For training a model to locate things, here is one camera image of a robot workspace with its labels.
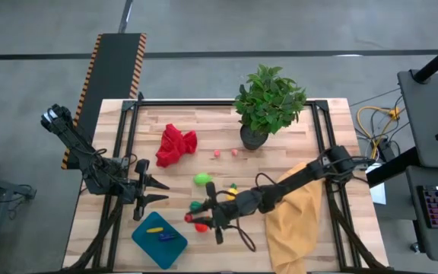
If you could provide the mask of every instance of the wooden tabletop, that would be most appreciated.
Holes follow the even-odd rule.
[[[359,155],[359,148],[346,99],[327,99],[335,139],[338,145],[344,145],[351,155]],[[100,109],[93,146],[107,148],[105,157],[111,158],[119,122],[122,100],[104,100]],[[241,227],[254,240],[257,251],[249,251],[240,240],[236,230],[224,232],[224,243],[216,245],[214,232],[201,233],[195,231],[193,225],[186,224],[183,216],[189,210],[192,201],[203,201],[207,196],[205,188],[197,187],[192,178],[201,172],[213,177],[217,190],[226,190],[232,183],[239,191],[254,186],[254,177],[258,172],[267,173],[278,178],[285,171],[299,162],[309,162],[319,154],[316,133],[313,126],[312,111],[306,107],[300,114],[300,121],[281,129],[276,135],[270,135],[268,141],[257,151],[247,151],[241,142],[237,122],[239,115],[232,107],[140,107],[138,125],[135,133],[133,153],[138,158],[151,161],[149,174],[170,190],[147,188],[147,193],[160,193],[170,198],[151,203],[145,209],[145,216],[150,212],[158,212],[180,234],[189,245],[177,261],[167,271],[179,272],[271,272],[268,245],[265,237],[264,216],[258,212],[241,218]],[[165,125],[172,123],[182,133],[195,130],[198,147],[193,155],[184,155],[178,164],[167,168],[156,166],[155,154],[160,147],[160,140]],[[321,124],[325,136],[325,123],[321,114]],[[123,135],[122,151],[124,154],[127,130]],[[234,157],[231,149],[236,148],[239,154]],[[219,158],[214,157],[214,150],[221,150]],[[129,177],[138,179],[130,167]],[[370,189],[364,183],[352,180],[347,184],[354,229],[368,250],[383,264],[387,265],[385,248],[379,232],[378,221],[370,196]],[[95,196],[85,191],[78,200],[75,219],[65,254],[64,266],[73,264],[87,248],[97,233],[104,196]],[[121,230],[114,271],[147,272],[163,271],[158,265],[131,239],[132,232],[140,222],[133,221],[134,205],[125,205],[123,209]],[[346,257],[351,262],[348,239],[343,232]],[[102,256],[105,265],[107,244]],[[322,194],[321,221],[316,249],[305,258],[309,271],[338,270],[332,226],[325,190]]]

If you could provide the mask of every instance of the concrete floor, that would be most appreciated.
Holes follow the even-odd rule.
[[[96,35],[117,31],[124,3],[0,0],[0,54],[89,53]],[[438,49],[438,0],[141,1],[132,7],[127,32],[148,33],[147,52]],[[305,86],[310,97],[355,103],[397,88],[396,72],[432,58],[145,60],[140,90],[148,98],[234,97],[246,75],[264,63],[284,67],[284,75]],[[54,103],[76,108],[87,65],[0,61],[0,177],[38,189],[35,200],[4,226],[0,273],[50,271],[62,263],[80,173],[60,170],[64,147],[39,120]],[[365,105],[391,107],[398,96],[391,93],[351,112]],[[362,120],[367,124],[369,115]],[[403,116],[401,124],[406,121]],[[394,140],[402,151],[413,146],[408,127]],[[361,151],[365,145],[360,141]],[[409,221],[379,223],[391,266],[438,273],[438,262],[408,249],[414,242]]]

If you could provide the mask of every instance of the green ball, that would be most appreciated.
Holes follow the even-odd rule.
[[[212,182],[212,177],[205,172],[194,176],[194,183],[197,186],[205,186],[205,184],[209,182]]]
[[[200,202],[194,201],[194,202],[190,203],[189,208],[192,211],[192,210],[200,209],[201,206],[202,206],[202,204]]]

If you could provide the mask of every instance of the red cloth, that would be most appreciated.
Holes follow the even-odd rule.
[[[185,135],[168,124],[161,136],[161,146],[156,153],[158,167],[168,167],[179,161],[185,153],[192,154],[197,148],[197,135],[191,131]]]

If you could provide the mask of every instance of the yellow cloth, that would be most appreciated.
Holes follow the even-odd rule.
[[[305,168],[300,163],[278,181]],[[277,274],[306,273],[303,257],[316,247],[319,232],[322,181],[317,180],[286,195],[265,216],[271,264]]]

